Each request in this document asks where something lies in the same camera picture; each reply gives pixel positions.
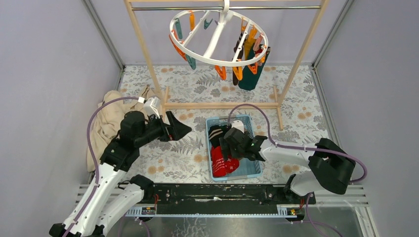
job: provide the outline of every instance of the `beige cloth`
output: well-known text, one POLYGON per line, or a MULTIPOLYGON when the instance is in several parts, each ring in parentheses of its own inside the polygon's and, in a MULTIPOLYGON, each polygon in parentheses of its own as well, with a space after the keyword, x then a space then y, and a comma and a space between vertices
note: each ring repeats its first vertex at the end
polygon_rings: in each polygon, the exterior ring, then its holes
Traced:
MULTIPOLYGON (((144 88, 144 90, 138 96, 148 99, 151 96, 155 96, 155 94, 149 86, 146 86, 146 88, 144 88)), ((99 108, 104 103, 121 97, 121 93, 115 90, 111 90, 103 97, 103 102, 97 106, 99 108)), ((96 119, 93 123, 93 129, 90 132, 90 141, 94 155, 96 156, 96 160, 98 162, 100 162, 100 157, 102 156, 106 146, 108 146, 111 140, 117 135, 118 130, 120 130, 121 121, 124 119, 124 115, 130 111, 135 110, 141 111, 146 115, 142 103, 132 101, 130 103, 124 104, 123 100, 114 102, 104 107, 97 113, 96 119)), ((89 172, 95 170, 89 148, 87 148, 87 170, 89 172)))

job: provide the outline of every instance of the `gray wall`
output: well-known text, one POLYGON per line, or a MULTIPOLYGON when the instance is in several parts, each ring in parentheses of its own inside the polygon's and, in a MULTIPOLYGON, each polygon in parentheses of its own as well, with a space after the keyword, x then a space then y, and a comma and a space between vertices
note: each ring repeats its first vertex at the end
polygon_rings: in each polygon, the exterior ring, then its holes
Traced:
POLYGON ((318 68, 381 236, 417 236, 419 1, 358 0, 318 68))
MULTIPOLYGON (((232 2, 231 6, 243 5, 316 5, 319 1, 306 2, 232 2)), ((332 28, 346 0, 331 0, 318 31, 313 38, 304 62, 312 62, 319 52, 323 42, 332 28)), ((126 7, 122 0, 93 0, 95 8, 105 25, 118 53, 126 64, 144 64, 145 59, 138 44, 126 7)), ((141 3, 134 6, 217 6, 217 2, 187 2, 187 3, 141 3)), ((313 20, 315 10, 247 10, 237 11, 255 21, 268 35, 269 45, 272 47, 269 56, 270 63, 293 63, 313 20)), ((155 64, 186 64, 177 54, 168 39, 170 20, 177 11, 142 11, 137 12, 137 19, 145 35, 146 43, 155 64)), ((189 32, 189 17, 181 19, 182 31, 185 35, 189 32)), ((240 34, 240 19, 234 18, 222 34, 218 48, 214 52, 217 59, 227 60, 234 55, 233 47, 240 34)), ((214 22, 207 30, 200 29, 198 34, 188 45, 196 53, 203 53, 215 29, 214 22)))
POLYGON ((87 179, 85 129, 119 69, 80 0, 2 1, 0 236, 44 237, 87 179))

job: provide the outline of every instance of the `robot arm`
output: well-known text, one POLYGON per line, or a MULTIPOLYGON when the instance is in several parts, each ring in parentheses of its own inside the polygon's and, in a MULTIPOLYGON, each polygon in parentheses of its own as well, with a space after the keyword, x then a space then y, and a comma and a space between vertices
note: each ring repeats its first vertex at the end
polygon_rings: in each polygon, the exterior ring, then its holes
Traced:
POLYGON ((157 97, 145 103, 144 108, 150 114, 147 124, 144 114, 139 111, 131 111, 125 115, 117 136, 105 148, 100 158, 98 184, 92 182, 71 215, 62 224, 51 227, 51 236, 104 236, 131 206, 152 195, 153 182, 137 175, 130 180, 125 191, 103 210, 112 190, 140 156, 140 147, 155 139, 163 142, 177 141, 192 131, 170 111, 166 112, 170 124, 164 123, 157 112, 158 105, 157 97))
POLYGON ((300 146, 302 150, 276 147, 265 136, 251 138, 241 129, 239 123, 232 123, 232 128, 224 135, 231 155, 245 157, 250 160, 280 160, 298 164, 310 169, 299 175, 292 175, 285 190, 303 197, 310 192, 328 190, 335 194, 345 194, 355 162, 345 157, 318 151, 307 151, 306 148, 322 148, 344 153, 335 143, 322 138, 316 144, 298 145, 281 142, 282 145, 300 146))

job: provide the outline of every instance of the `blue plastic basket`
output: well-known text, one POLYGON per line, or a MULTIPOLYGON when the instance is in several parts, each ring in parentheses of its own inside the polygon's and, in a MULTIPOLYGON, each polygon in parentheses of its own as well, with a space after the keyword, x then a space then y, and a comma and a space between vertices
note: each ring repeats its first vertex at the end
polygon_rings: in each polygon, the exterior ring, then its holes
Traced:
MULTIPOLYGON (((237 168, 234 172, 227 174, 226 176, 216 178, 212 175, 212 159, 211 159, 211 142, 208 139, 208 131, 210 127, 214 125, 226 125, 228 117, 212 117, 206 120, 206 135, 207 135, 207 144, 208 144, 208 151, 209 151, 209 169, 211 172, 211 178, 214 181, 226 181, 226 180, 233 180, 233 179, 247 179, 247 178, 254 178, 262 175, 262 167, 260 166, 260 161, 255 160, 251 161, 247 158, 243 158, 240 160, 239 168, 237 168)), ((251 117, 249 115, 237 115, 232 116, 231 121, 234 120, 241 120, 245 126, 245 129, 249 131, 251 138, 254 137, 253 127, 251 124, 251 117)))

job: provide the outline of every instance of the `wooden drying rack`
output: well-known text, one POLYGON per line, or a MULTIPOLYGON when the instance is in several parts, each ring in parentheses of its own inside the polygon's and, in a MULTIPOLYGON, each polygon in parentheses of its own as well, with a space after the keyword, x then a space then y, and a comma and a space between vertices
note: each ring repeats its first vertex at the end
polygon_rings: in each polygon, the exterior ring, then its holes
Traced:
MULTIPOLYGON (((131 19, 132 26, 134 27, 135 34, 137 35, 138 42, 140 43, 141 49, 143 51, 148 70, 150 72, 151 78, 153 79, 154 88, 156 95, 161 99, 161 105, 163 109, 163 115, 166 110, 184 110, 184 109, 193 109, 193 110, 209 110, 209 109, 232 109, 235 106, 242 104, 244 102, 193 102, 193 103, 172 103, 168 101, 169 96, 169 87, 166 87, 165 94, 163 96, 162 90, 160 88, 159 81, 157 80, 156 72, 154 71, 153 63, 150 58, 150 53, 148 51, 147 45, 144 40, 143 33, 138 24, 138 20, 135 16, 136 11, 148 11, 148 10, 193 10, 193 9, 222 9, 222 7, 133 7, 133 2, 197 2, 197 1, 219 1, 223 0, 124 0, 126 9, 128 11, 129 18, 131 19)), ((230 0, 230 1, 301 1, 301 0, 230 0)), ((328 5, 329 0, 320 0, 320 4, 316 6, 276 6, 276 7, 258 7, 258 6, 245 6, 245 7, 230 7, 231 10, 236 9, 315 9, 316 15, 313 18, 311 26, 307 32, 305 40, 301 46, 301 49, 298 53, 297 59, 294 62, 293 68, 291 69, 290 75, 288 76, 287 82, 285 83, 284 88, 282 89, 281 94, 278 94, 276 86, 273 86, 273 92, 275 95, 275 102, 262 102, 262 103, 249 103, 260 107, 261 109, 274 109, 277 110, 278 122, 280 131, 284 130, 284 125, 282 122, 281 115, 281 105, 285 99, 291 83, 294 79, 294 76, 297 72, 298 67, 301 64, 301 61, 310 45, 311 39, 319 25, 320 19, 322 18, 326 6, 328 5)), ((253 107, 242 107, 244 109, 253 109, 253 107)))

